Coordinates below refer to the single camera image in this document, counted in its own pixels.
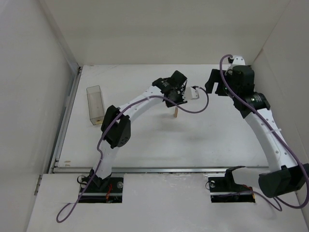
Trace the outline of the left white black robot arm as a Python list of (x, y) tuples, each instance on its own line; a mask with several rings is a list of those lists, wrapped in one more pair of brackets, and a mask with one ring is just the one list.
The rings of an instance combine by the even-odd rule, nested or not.
[(129, 141), (134, 120), (162, 102), (167, 107), (187, 103), (184, 99), (186, 83), (187, 77), (175, 71), (171, 77), (155, 80), (147, 90), (127, 104), (108, 107), (101, 126), (102, 136), (97, 145), (100, 157), (89, 173), (90, 182), (98, 190), (107, 186), (115, 156), (119, 148)]

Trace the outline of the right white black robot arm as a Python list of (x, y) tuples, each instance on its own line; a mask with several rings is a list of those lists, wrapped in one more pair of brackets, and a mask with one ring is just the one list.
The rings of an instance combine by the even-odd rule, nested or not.
[(254, 71), (250, 66), (236, 65), (229, 70), (213, 69), (205, 84), (206, 92), (214, 91), (219, 96), (229, 96), (234, 107), (248, 123), (258, 139), (266, 156), (269, 172), (256, 173), (244, 166), (226, 171), (228, 186), (235, 184), (253, 185), (269, 198), (300, 190), (305, 184), (303, 171), (309, 170), (305, 163), (299, 167), (288, 149), (284, 146), (270, 104), (262, 93), (254, 90)]

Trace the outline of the wooden block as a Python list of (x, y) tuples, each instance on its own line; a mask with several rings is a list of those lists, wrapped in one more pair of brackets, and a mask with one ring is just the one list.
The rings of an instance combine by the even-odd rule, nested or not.
[(178, 116), (178, 108), (177, 107), (175, 107), (173, 116), (174, 116), (174, 118), (177, 118), (177, 116)]

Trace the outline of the clear plastic box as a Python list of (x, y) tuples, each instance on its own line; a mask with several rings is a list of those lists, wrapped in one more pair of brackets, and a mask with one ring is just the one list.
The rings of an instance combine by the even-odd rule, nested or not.
[(102, 124), (105, 116), (105, 109), (100, 86), (88, 87), (86, 93), (91, 123), (93, 125)]

